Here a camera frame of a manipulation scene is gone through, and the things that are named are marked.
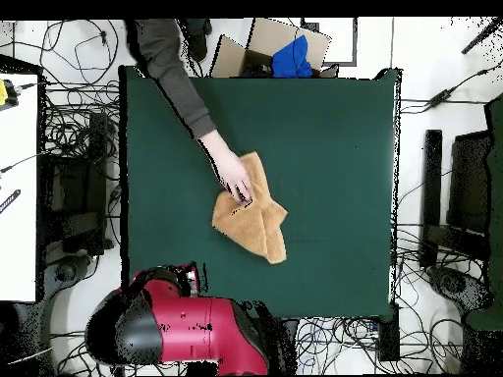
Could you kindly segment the person's hand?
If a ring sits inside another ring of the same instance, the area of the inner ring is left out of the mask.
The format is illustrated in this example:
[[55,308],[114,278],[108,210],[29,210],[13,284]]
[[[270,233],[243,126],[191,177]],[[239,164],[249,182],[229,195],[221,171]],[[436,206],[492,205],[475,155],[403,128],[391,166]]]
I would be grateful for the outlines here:
[[201,137],[199,145],[207,155],[213,172],[232,197],[238,202],[251,201],[251,182],[241,159],[229,148],[217,130]]

